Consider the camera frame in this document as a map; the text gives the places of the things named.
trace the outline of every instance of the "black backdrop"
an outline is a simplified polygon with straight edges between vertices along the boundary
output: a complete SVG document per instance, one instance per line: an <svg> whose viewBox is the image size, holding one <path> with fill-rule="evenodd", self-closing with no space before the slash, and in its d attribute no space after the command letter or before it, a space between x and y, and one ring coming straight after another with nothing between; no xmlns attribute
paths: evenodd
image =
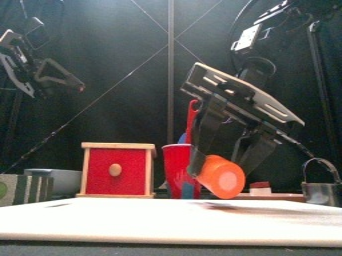
<svg viewBox="0 0 342 256"><path fill-rule="evenodd" d="M0 3L1 33L8 28L23 32L25 23L19 2L4 0ZM186 129L190 97L179 87L196 61L234 74L227 38L232 21L247 3L175 0L172 11L169 2L65 0L61 5L52 0L24 1L28 16L41 19L52 38L36 56L55 59L85 83L87 89L77 94L56 88L47 100L33 100L12 90L1 70L1 169L5 170L36 143L68 123L9 173L20 173L24 168L81 170L81 142L152 143L157 149L155 186L161 184L160 148L176 143ZM259 2L239 21L235 39L258 15L279 3ZM169 41L168 30L173 30L175 40ZM276 53L274 62L278 72L266 91L304 120L300 141L319 157L334 161L304 28L291 38L288 47ZM334 81L336 102L340 80ZM13 134L9 134L11 111L19 106L16 100L19 116ZM340 115L336 103L335 108L334 113ZM239 134L240 127L234 124L222 127L211 151L228 158ZM296 191L303 180L304 160L292 146L279 146L248 182L268 180L275 189ZM314 176L330 181L324 174Z"/></svg>

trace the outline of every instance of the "drawer knob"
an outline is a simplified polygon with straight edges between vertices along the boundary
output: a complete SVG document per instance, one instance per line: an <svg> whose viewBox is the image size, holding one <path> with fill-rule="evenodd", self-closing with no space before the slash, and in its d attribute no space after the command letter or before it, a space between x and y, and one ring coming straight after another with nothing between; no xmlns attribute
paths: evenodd
<svg viewBox="0 0 342 256"><path fill-rule="evenodd" d="M112 164L109 166L109 175L117 177L121 173L121 166L119 164Z"/></svg>

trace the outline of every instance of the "bucket handle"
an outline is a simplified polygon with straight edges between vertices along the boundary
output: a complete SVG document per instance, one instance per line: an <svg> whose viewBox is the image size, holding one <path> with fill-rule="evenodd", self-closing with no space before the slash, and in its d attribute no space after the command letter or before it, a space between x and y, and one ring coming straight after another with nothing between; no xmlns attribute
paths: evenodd
<svg viewBox="0 0 342 256"><path fill-rule="evenodd" d="M304 176L304 182L306 182L306 167L307 167L307 164L311 162L311 161L316 161L320 165L323 164L327 171L331 172L332 176L334 176L334 181L335 181L335 184L340 184L342 181L340 181L340 178L339 178L339 175L338 175L338 171L336 171L336 168L335 166L323 158L311 158L308 159L303 165L302 165L302 169L303 169L303 176Z"/></svg>

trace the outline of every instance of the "cable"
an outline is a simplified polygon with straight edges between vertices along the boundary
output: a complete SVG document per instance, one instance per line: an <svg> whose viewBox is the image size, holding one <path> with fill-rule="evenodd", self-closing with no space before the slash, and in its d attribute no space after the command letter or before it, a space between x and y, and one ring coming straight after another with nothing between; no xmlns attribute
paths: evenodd
<svg viewBox="0 0 342 256"><path fill-rule="evenodd" d="M25 17L25 20L27 20L28 16L27 16L27 9L25 9L25 5L24 5L24 0L20 0L20 6L21 6L21 10L23 10L24 17Z"/></svg>
<svg viewBox="0 0 342 256"><path fill-rule="evenodd" d="M16 91L15 88L0 88L0 91Z"/></svg>
<svg viewBox="0 0 342 256"><path fill-rule="evenodd" d="M267 72L267 73L268 73L268 74L267 74L268 77L271 77L271 76L275 74L275 72L276 72L276 66L275 66L274 62L270 61L268 59L263 58L263 57L259 57L259 56L248 57L248 58L244 60L244 62L243 62L243 64L242 64L242 67L240 67L240 70L239 70L238 73L242 72L242 70L246 68L246 66L247 66L248 63L254 63L254 62L256 62L256 63L259 62L259 63L264 64L264 66L270 67L271 72Z"/></svg>
<svg viewBox="0 0 342 256"><path fill-rule="evenodd" d="M76 120L76 118L101 100L101 98L121 84L121 82L149 62L149 60L167 48L168 45L164 45L148 58L147 60L120 79L119 82L113 84L112 87L83 108L83 110L45 137L31 149L21 155L17 161L8 167L8 169L1 173L6 173L12 170L28 157L35 153L49 141L52 137Z"/></svg>

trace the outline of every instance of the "red cup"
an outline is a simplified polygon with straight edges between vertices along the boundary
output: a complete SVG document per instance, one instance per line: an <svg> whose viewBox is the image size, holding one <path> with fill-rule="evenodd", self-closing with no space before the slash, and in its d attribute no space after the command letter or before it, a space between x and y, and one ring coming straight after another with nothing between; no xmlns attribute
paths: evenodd
<svg viewBox="0 0 342 256"><path fill-rule="evenodd" d="M167 191L172 199L199 199L200 183L187 173L191 144L169 144L161 147Z"/></svg>

